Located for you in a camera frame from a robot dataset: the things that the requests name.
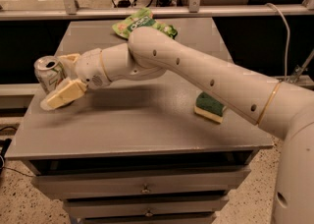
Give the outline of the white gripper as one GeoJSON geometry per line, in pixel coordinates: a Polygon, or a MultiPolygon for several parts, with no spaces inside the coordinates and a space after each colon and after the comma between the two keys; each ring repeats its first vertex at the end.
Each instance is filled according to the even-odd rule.
{"type": "Polygon", "coordinates": [[[78,53],[58,57],[67,71],[76,69],[79,79],[65,78],[41,102],[40,107],[49,111],[65,106],[85,95],[87,87],[99,89],[111,81],[106,75],[102,50],[96,48],[79,56],[78,53]]]}

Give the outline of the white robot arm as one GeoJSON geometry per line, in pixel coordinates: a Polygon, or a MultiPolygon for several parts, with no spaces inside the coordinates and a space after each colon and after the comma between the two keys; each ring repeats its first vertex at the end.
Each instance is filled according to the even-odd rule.
{"type": "Polygon", "coordinates": [[[129,41],[60,57],[70,74],[41,101],[53,110],[89,88],[157,78],[167,70],[194,84],[261,130],[284,141],[271,224],[314,223],[314,92],[184,46],[151,27],[129,41]]]}

